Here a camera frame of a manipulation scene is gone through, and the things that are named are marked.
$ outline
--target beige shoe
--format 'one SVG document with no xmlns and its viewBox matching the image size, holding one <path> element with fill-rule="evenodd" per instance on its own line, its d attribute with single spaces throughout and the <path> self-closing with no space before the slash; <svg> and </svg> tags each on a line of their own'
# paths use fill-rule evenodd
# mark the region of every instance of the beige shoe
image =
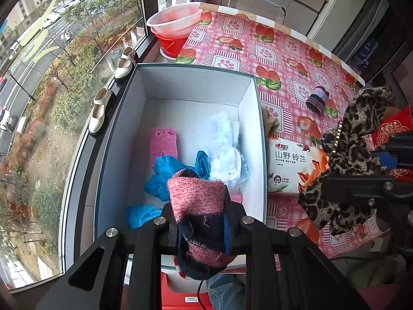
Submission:
<svg viewBox="0 0 413 310">
<path fill-rule="evenodd" d="M 89 132 L 90 134 L 96 134 L 103 126 L 105 122 L 106 110 L 114 101 L 115 94 L 106 87 L 102 87 L 94 96 L 92 108 L 92 117 L 89 121 Z"/>
<path fill-rule="evenodd" d="M 115 81 L 122 82 L 128 79 L 133 71 L 133 67 L 138 62 L 138 54 L 133 47 L 128 46 L 119 60 L 118 66 L 115 71 Z"/>
</svg>

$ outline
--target window frame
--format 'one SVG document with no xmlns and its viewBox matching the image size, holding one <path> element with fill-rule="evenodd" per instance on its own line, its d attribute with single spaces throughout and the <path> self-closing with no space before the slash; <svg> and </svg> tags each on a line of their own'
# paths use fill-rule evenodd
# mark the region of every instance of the window frame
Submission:
<svg viewBox="0 0 413 310">
<path fill-rule="evenodd" d="M 12 8 L 19 0 L 0 0 L 0 17 L 5 20 Z M 139 62 L 145 59 L 150 49 L 157 42 L 156 37 L 146 26 L 146 20 L 158 12 L 158 0 L 141 0 L 142 14 L 146 36 L 142 37 L 135 50 L 137 51 Z M 108 82 L 108 87 L 118 92 L 118 99 L 121 98 L 125 88 L 117 86 L 114 76 Z M 68 171 L 68 178 L 62 197 L 62 210 L 59 226 L 58 255 L 61 264 L 61 273 L 46 280 L 9 290 L 11 294 L 35 288 L 62 276 L 69 267 L 80 256 L 80 241 L 83 223 L 85 201 L 90 182 L 90 177 L 96 162 L 99 149 L 102 145 L 104 133 L 100 137 L 92 137 L 88 131 L 86 122 L 75 152 L 72 155 L 72 164 Z"/>
</svg>

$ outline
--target white plastic bowl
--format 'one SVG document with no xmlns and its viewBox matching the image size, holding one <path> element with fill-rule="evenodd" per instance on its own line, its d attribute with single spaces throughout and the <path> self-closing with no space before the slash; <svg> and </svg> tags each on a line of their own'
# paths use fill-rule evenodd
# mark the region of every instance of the white plastic bowl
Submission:
<svg viewBox="0 0 413 310">
<path fill-rule="evenodd" d="M 175 63 L 176 58 L 169 57 L 166 53 L 164 53 L 164 51 L 162 50 L 162 48 L 160 48 L 160 52 L 161 52 L 161 55 L 162 55 L 164 58 L 166 58 L 166 62 L 167 62 L 167 63 Z"/>
<path fill-rule="evenodd" d="M 171 40 L 177 40 L 181 38 L 188 38 L 194 28 L 194 24 L 191 24 L 189 27 L 175 30 L 172 33 L 159 33 L 155 30 L 155 27 L 152 27 L 151 30 L 155 35 L 160 35 L 164 38 L 169 38 Z"/>
<path fill-rule="evenodd" d="M 152 27 L 157 33 L 172 33 L 183 28 L 195 25 L 201 17 L 198 9 L 200 2 L 188 2 L 166 8 L 146 21 L 148 27 Z"/>
</svg>

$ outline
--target shoe strap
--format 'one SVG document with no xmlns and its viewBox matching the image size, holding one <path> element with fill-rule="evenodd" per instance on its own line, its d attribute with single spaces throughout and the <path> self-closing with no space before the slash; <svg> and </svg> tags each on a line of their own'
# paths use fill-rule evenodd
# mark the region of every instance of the shoe strap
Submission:
<svg viewBox="0 0 413 310">
<path fill-rule="evenodd" d="M 135 59 L 133 57 L 127 56 L 127 55 L 122 55 L 121 59 L 124 58 L 127 61 L 131 61 L 132 63 L 135 61 Z"/>
</svg>

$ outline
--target red checkered tablecloth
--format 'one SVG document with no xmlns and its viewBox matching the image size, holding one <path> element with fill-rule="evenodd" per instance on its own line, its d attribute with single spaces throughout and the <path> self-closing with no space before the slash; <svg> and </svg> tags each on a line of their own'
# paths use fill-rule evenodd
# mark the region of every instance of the red checkered tablecloth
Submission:
<svg viewBox="0 0 413 310">
<path fill-rule="evenodd" d="M 247 16 L 241 15 L 237 10 L 232 12 L 230 8 L 221 6 L 221 10 L 225 8 L 230 13 L 211 11 L 211 5 L 206 6 L 210 11 L 204 11 L 202 21 L 193 28 L 177 62 L 255 75 L 261 105 L 280 120 L 277 137 L 311 145 L 311 136 L 297 125 L 298 117 L 314 120 L 321 133 L 337 127 L 349 99 L 355 94 L 348 81 L 352 80 L 352 76 L 355 77 L 354 82 L 357 79 L 362 81 L 354 71 L 323 47 L 289 28 L 275 24 L 274 28 L 265 26 L 263 31 L 263 26 L 253 21 L 261 17 L 251 17 L 248 13 L 245 13 Z M 319 51 L 324 53 L 317 65 L 312 60 L 314 48 L 317 49 L 316 55 L 319 55 Z M 277 87 L 278 81 L 281 82 L 281 88 Z M 328 114 L 319 117 L 307 109 L 305 100 L 317 86 L 323 86 L 329 92 L 333 106 L 338 111 L 337 118 Z M 368 146 L 371 147 L 371 139 L 368 140 Z M 269 196 L 268 227 L 286 231 L 306 217 L 305 211 L 297 204 L 297 197 Z M 356 233 L 349 231 L 339 236 L 331 236 L 327 225 L 320 231 L 319 248 L 331 257 L 380 234 L 375 217 L 359 227 Z"/>
</svg>

